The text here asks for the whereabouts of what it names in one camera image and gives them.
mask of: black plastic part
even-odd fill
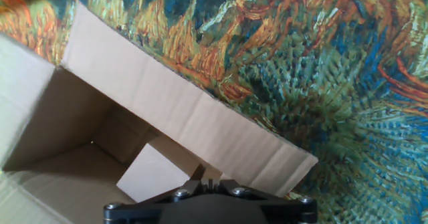
[[[244,195],[235,196],[234,188],[246,189]],[[177,189],[189,194],[177,197]],[[190,180],[182,187],[134,205],[104,208],[104,224],[172,224],[172,223],[316,223],[318,208],[310,203],[288,201],[249,187],[234,180],[207,185]]]

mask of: tapestry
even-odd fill
[[[319,223],[428,223],[428,0],[0,0],[0,31],[59,64],[78,1],[317,156]]]

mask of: cardboard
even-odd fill
[[[105,204],[134,203],[116,183],[145,153],[159,165],[131,174],[134,186],[145,185],[136,177],[180,176],[171,188],[202,164],[205,179],[228,177],[279,196],[316,162],[81,5],[61,67],[4,35],[0,44],[0,217],[6,223],[101,223]],[[161,163],[168,163],[168,176],[153,171],[166,168]],[[162,191],[155,183],[140,199]]]
[[[141,202],[183,185],[200,162],[166,136],[147,143],[117,186]]]
[[[106,203],[133,203],[116,187],[126,167],[90,144],[117,104],[8,37],[0,43],[0,220],[101,223]]]
[[[82,4],[62,65],[244,185],[285,195],[318,161],[157,62]]]

